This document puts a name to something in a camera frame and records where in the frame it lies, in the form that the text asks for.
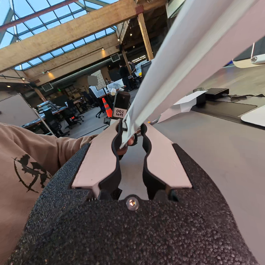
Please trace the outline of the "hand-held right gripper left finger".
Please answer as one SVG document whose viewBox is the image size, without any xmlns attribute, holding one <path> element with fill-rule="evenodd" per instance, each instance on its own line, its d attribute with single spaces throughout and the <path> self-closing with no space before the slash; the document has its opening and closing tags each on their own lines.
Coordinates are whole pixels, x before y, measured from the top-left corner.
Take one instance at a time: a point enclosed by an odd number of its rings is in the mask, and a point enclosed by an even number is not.
<svg viewBox="0 0 265 265">
<path fill-rule="evenodd" d="M 122 120 L 119 119 L 91 141 L 71 188 L 90 189 L 95 198 L 103 191 L 114 194 L 121 181 L 117 153 L 121 142 Z"/>
</svg>

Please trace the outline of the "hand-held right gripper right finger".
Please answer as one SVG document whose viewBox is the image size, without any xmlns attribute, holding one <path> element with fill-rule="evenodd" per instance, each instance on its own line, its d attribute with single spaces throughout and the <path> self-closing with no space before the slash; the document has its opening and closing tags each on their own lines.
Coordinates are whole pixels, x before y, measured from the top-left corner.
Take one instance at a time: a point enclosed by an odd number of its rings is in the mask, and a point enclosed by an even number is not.
<svg viewBox="0 0 265 265">
<path fill-rule="evenodd" d="M 148 123 L 142 124 L 142 137 L 146 152 L 142 176 L 148 198 L 153 200 L 160 190 L 170 196 L 171 190 L 192 188 L 174 143 Z"/>
</svg>

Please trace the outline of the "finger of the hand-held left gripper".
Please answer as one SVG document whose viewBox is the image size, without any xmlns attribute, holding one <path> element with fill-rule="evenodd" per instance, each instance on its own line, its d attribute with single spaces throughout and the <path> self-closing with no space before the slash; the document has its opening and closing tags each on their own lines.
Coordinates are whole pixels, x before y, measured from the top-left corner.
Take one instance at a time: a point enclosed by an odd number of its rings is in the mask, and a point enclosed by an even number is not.
<svg viewBox="0 0 265 265">
<path fill-rule="evenodd" d="M 131 139 L 132 136 L 133 135 L 130 134 L 130 132 L 122 132 L 122 142 L 120 145 L 120 149 L 122 149 L 127 144 L 127 142 L 129 141 L 129 139 Z"/>
<path fill-rule="evenodd" d="M 131 130 L 131 118 L 130 115 L 126 115 L 122 121 L 122 132 L 130 132 Z"/>
</svg>

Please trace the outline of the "white paper sheet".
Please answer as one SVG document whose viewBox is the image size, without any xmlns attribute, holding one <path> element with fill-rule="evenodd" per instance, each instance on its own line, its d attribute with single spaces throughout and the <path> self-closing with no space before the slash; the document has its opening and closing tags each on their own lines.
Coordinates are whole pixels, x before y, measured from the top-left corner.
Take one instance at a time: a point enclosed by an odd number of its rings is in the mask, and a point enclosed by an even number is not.
<svg viewBox="0 0 265 265">
<path fill-rule="evenodd" d="M 264 37 L 264 1 L 185 1 L 127 115 L 130 134 Z"/>
</svg>

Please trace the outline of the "person's left forearm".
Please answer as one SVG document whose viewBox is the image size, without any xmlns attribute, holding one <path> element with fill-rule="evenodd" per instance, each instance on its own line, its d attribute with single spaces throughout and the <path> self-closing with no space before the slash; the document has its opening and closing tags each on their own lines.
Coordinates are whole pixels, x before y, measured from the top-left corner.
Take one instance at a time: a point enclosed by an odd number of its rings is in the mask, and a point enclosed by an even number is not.
<svg viewBox="0 0 265 265">
<path fill-rule="evenodd" d="M 54 175 L 77 151 L 89 144 L 98 134 L 84 136 L 78 139 L 47 136 L 48 147 L 43 167 Z"/>
</svg>

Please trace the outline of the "grey desk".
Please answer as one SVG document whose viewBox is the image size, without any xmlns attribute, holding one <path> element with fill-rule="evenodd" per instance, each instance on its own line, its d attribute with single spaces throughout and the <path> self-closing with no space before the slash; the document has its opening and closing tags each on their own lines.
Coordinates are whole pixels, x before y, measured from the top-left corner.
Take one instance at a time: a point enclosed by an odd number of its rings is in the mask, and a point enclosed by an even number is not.
<svg viewBox="0 0 265 265">
<path fill-rule="evenodd" d="M 264 94 L 264 66 L 225 67 L 199 85 L 229 88 L 231 94 Z M 177 114 L 154 127 L 177 143 L 215 182 L 259 264 L 264 264 L 264 130 L 194 111 Z M 142 138 L 121 160 L 120 199 L 148 199 L 142 180 Z"/>
</svg>

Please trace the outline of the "long wooden desk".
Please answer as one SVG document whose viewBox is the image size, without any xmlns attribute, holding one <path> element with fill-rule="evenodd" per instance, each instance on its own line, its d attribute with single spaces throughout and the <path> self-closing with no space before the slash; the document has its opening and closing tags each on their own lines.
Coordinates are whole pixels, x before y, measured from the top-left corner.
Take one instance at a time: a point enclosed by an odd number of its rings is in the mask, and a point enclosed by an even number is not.
<svg viewBox="0 0 265 265">
<path fill-rule="evenodd" d="M 55 116 L 56 114 L 59 114 L 60 112 L 62 112 L 66 108 L 67 107 L 62 107 L 58 111 L 52 112 L 52 114 Z M 51 131 L 51 129 L 49 128 L 49 126 L 46 123 L 46 119 L 45 119 L 44 113 L 39 114 L 35 108 L 32 108 L 32 110 L 35 112 L 35 114 L 37 115 L 38 118 L 33 120 L 33 121 L 31 121 L 31 122 L 29 122 L 29 123 L 27 123 L 27 124 L 22 125 L 21 127 L 28 129 L 30 127 L 33 127 L 33 126 L 36 126 L 36 125 L 42 123 L 45 126 L 45 128 L 46 128 L 45 130 L 48 130 L 48 133 L 46 133 L 46 135 L 54 135 L 54 133 Z"/>
</svg>

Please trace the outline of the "black desk power box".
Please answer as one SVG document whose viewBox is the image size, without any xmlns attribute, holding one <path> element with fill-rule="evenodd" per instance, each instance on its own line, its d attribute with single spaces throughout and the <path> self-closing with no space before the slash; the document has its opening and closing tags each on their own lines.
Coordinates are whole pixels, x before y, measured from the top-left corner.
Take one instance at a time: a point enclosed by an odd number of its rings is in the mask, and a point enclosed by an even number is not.
<svg viewBox="0 0 265 265">
<path fill-rule="evenodd" d="M 204 90 L 204 88 L 197 88 L 193 90 L 193 93 L 200 92 L 197 96 L 196 105 L 204 105 L 206 101 L 215 101 L 223 96 L 223 94 L 229 94 L 228 88 L 210 88 Z"/>
</svg>

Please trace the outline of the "person's left hand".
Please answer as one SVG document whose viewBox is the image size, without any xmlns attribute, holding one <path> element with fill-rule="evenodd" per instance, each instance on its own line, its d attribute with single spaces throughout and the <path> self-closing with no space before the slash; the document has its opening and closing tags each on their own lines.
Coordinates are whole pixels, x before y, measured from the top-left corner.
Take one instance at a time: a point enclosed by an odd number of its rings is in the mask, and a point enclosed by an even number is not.
<svg viewBox="0 0 265 265">
<path fill-rule="evenodd" d="M 122 148 L 117 150 L 118 156 L 123 156 L 127 152 L 128 147 L 134 144 L 134 140 L 135 136 L 133 135 Z"/>
</svg>

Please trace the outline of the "orange traffic cone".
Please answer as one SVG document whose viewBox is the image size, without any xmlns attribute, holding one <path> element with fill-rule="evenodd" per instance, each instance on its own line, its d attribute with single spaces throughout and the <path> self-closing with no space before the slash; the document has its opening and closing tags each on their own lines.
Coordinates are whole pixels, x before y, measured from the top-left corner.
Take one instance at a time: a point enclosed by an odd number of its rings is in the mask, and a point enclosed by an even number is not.
<svg viewBox="0 0 265 265">
<path fill-rule="evenodd" d="M 109 118 L 111 118 L 112 117 L 112 109 L 111 109 L 111 107 L 109 106 L 109 104 L 107 103 L 107 101 L 105 100 L 104 97 L 102 98 L 102 101 L 103 101 L 104 108 L 105 108 L 105 111 L 107 113 L 107 116 Z"/>
</svg>

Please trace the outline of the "clear plastic cover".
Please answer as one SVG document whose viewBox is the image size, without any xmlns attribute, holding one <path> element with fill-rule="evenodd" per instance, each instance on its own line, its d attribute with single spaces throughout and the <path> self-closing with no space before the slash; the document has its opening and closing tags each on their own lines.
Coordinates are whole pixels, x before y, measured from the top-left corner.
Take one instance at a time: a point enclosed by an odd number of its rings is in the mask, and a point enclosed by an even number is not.
<svg viewBox="0 0 265 265">
<path fill-rule="evenodd" d="M 96 98 L 100 98 L 102 96 L 104 96 L 105 94 L 111 93 L 111 90 L 114 89 L 120 89 L 122 87 L 124 87 L 124 83 L 122 81 L 122 79 L 112 82 L 108 85 L 106 85 L 104 88 L 101 89 L 97 89 L 96 86 L 90 86 L 89 89 L 94 93 L 94 95 L 96 96 Z"/>
</svg>

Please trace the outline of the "black office chair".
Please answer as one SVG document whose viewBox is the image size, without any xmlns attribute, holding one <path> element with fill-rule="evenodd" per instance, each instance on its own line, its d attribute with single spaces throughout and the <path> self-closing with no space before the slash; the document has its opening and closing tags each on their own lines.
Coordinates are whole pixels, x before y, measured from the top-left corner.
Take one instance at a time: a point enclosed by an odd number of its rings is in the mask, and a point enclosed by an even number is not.
<svg viewBox="0 0 265 265">
<path fill-rule="evenodd" d="M 81 121 L 84 122 L 84 120 L 78 116 L 79 112 L 73 100 L 67 100 L 65 103 L 67 103 L 68 107 L 61 112 L 61 115 L 68 124 L 67 128 L 72 128 L 73 125 L 81 124 Z"/>
<path fill-rule="evenodd" d="M 59 121 L 56 119 L 56 117 L 52 114 L 52 111 L 49 109 L 47 111 L 43 112 L 45 115 L 45 119 L 46 119 L 46 123 L 49 126 L 49 128 L 51 129 L 51 131 L 54 133 L 54 135 L 56 137 L 64 137 L 64 136 L 69 136 L 70 135 L 70 131 L 67 132 L 63 132 L 62 129 L 62 125 L 61 123 L 59 123 Z"/>
<path fill-rule="evenodd" d="M 100 111 L 96 114 L 96 118 L 100 118 L 100 115 L 102 113 L 106 113 L 105 105 L 103 103 L 103 100 L 101 98 L 96 98 L 96 104 L 100 108 Z"/>
</svg>

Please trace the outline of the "white paper plane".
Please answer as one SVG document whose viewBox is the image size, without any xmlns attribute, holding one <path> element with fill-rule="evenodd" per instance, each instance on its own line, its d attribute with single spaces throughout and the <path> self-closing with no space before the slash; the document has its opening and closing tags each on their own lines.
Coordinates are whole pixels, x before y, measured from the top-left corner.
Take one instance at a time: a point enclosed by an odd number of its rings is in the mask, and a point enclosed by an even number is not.
<svg viewBox="0 0 265 265">
<path fill-rule="evenodd" d="M 165 121 L 169 119 L 172 116 L 175 116 L 179 113 L 189 112 L 193 106 L 196 105 L 203 105 L 206 103 L 206 92 L 205 91 L 196 91 L 193 92 L 183 98 L 181 98 L 179 101 L 177 101 L 174 105 L 172 105 L 170 108 L 168 108 L 166 111 L 164 111 L 160 118 L 158 119 L 157 123 L 160 123 L 162 121 Z"/>
</svg>

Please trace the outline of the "stack of grey packets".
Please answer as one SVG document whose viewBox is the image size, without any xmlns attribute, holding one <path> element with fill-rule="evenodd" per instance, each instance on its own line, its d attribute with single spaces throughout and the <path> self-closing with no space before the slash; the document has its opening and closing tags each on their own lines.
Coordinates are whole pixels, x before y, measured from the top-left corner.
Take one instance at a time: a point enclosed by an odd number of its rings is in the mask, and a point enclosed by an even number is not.
<svg viewBox="0 0 265 265">
<path fill-rule="evenodd" d="M 42 114 L 44 111 L 51 110 L 52 112 L 58 111 L 58 107 L 52 101 L 48 100 L 39 105 L 37 105 L 37 111 L 39 114 Z"/>
</svg>

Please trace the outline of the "white laptop stand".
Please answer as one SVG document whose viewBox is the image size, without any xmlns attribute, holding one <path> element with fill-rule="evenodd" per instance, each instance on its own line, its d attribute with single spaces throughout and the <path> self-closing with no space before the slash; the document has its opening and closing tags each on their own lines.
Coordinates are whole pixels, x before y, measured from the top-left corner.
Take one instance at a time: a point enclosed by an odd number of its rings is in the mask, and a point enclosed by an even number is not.
<svg viewBox="0 0 265 265">
<path fill-rule="evenodd" d="M 265 40 L 264 38 L 253 44 L 251 57 L 251 66 L 264 66 L 265 65 Z M 254 110 L 241 116 L 243 122 L 265 127 L 265 106 L 255 108 Z"/>
</svg>

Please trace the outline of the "white rolling whiteboard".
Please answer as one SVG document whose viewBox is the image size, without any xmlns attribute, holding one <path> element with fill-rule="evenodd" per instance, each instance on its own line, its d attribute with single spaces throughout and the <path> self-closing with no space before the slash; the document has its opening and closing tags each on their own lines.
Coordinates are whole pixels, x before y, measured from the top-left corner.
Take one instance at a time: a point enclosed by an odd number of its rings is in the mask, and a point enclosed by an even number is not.
<svg viewBox="0 0 265 265">
<path fill-rule="evenodd" d="M 38 119 L 48 129 L 48 134 L 55 135 L 43 118 L 27 103 L 20 93 L 1 100 L 0 111 L 1 123 L 22 127 Z"/>
</svg>

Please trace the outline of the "black laptop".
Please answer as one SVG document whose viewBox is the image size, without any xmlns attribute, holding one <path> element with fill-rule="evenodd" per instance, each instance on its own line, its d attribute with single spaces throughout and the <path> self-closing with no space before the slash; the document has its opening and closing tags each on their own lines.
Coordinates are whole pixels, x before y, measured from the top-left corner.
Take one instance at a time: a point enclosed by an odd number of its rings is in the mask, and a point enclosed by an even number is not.
<svg viewBox="0 0 265 265">
<path fill-rule="evenodd" d="M 251 68 L 265 65 L 265 37 L 254 42 L 250 47 L 235 57 L 233 64 L 237 68 Z"/>
</svg>

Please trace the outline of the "wooden post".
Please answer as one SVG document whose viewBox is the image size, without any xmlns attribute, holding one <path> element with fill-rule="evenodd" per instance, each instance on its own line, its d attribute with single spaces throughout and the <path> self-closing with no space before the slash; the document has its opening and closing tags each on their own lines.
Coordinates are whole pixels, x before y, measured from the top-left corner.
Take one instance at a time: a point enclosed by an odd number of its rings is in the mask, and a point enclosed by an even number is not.
<svg viewBox="0 0 265 265">
<path fill-rule="evenodd" d="M 153 56 L 153 51 L 151 48 L 149 36 L 147 33 L 147 28 L 146 28 L 145 21 L 144 21 L 144 15 L 143 15 L 144 7 L 143 7 L 143 5 L 137 5 L 135 8 L 135 11 L 136 11 L 137 19 L 138 19 L 138 24 L 140 26 L 141 34 L 143 37 L 144 45 L 146 48 L 147 57 L 148 57 L 148 60 L 151 61 L 154 59 L 154 56 Z"/>
</svg>

